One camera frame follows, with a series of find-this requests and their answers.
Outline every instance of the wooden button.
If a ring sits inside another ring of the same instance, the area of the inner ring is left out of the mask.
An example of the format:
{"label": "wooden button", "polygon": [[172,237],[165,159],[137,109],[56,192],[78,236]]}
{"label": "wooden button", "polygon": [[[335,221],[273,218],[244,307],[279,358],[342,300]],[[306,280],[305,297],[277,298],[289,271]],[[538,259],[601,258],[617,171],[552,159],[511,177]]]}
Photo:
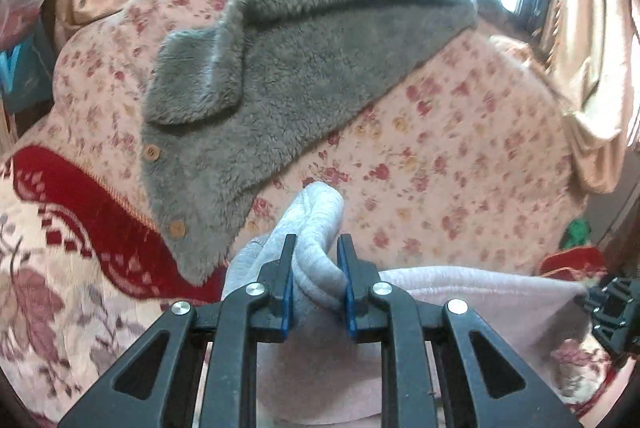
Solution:
{"label": "wooden button", "polygon": [[155,144],[148,144],[145,146],[143,155],[145,156],[145,160],[154,162],[160,158],[160,148],[158,148]]}
{"label": "wooden button", "polygon": [[176,240],[184,238],[185,233],[187,233],[187,227],[183,221],[174,220],[169,224],[169,234],[171,238],[175,238]]}

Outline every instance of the metal screw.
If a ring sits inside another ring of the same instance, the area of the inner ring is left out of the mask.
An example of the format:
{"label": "metal screw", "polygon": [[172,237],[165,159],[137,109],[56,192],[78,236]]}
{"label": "metal screw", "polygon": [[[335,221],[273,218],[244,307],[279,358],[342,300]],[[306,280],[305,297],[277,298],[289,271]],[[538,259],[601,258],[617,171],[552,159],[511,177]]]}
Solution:
{"label": "metal screw", "polygon": [[466,304],[465,300],[455,298],[453,300],[449,300],[449,303],[447,303],[447,309],[454,314],[464,314],[469,310],[469,306]]}
{"label": "metal screw", "polygon": [[378,282],[373,284],[372,289],[378,296],[385,296],[387,294],[391,294],[393,287],[391,287],[387,282]]}
{"label": "metal screw", "polygon": [[266,290],[261,283],[250,283],[245,289],[249,296],[260,296]]}
{"label": "metal screw", "polygon": [[175,302],[171,305],[171,312],[176,316],[182,316],[183,314],[188,313],[191,310],[191,305],[189,302]]}

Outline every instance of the floral mattress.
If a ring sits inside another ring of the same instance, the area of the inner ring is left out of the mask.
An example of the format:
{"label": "floral mattress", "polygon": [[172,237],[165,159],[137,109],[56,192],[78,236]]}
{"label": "floral mattress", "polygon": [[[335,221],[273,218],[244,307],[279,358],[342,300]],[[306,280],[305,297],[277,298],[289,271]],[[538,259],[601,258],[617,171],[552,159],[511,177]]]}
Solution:
{"label": "floral mattress", "polygon": [[[220,298],[224,265],[188,284],[149,214],[140,125],[164,37],[212,24],[225,3],[130,0],[79,31],[58,58],[53,110],[0,164],[0,367],[42,426],[169,303]],[[466,30],[263,188],[231,255],[324,181],[344,197],[358,255],[380,269],[532,274],[582,210],[571,178],[544,86]],[[602,270],[592,252],[552,260],[555,276]],[[586,413],[615,377],[606,354],[569,341],[554,357],[559,394]]]}

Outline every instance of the floral blanket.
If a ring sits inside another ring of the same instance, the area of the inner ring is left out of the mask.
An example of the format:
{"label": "floral blanket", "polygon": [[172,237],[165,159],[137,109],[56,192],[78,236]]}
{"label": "floral blanket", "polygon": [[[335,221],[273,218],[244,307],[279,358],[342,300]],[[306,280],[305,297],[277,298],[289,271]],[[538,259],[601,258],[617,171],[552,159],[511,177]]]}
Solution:
{"label": "floral blanket", "polygon": [[[190,286],[150,218],[140,125],[164,37],[210,24],[225,3],[131,0],[80,30],[58,58],[50,115],[2,160],[0,367],[43,426],[168,303],[220,296],[225,268]],[[358,254],[381,269],[531,274],[582,210],[571,176],[545,88],[468,30],[263,188],[232,254],[321,180],[343,195]],[[604,382],[598,364],[576,408]]]}

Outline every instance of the gray fuzzy garment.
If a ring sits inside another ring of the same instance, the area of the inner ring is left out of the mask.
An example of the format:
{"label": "gray fuzzy garment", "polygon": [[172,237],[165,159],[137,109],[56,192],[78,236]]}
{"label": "gray fuzzy garment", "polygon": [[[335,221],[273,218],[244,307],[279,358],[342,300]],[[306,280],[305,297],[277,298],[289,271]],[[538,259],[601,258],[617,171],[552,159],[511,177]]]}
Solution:
{"label": "gray fuzzy garment", "polygon": [[229,0],[215,27],[171,34],[142,164],[183,278],[207,279],[269,178],[475,24],[474,0]]}

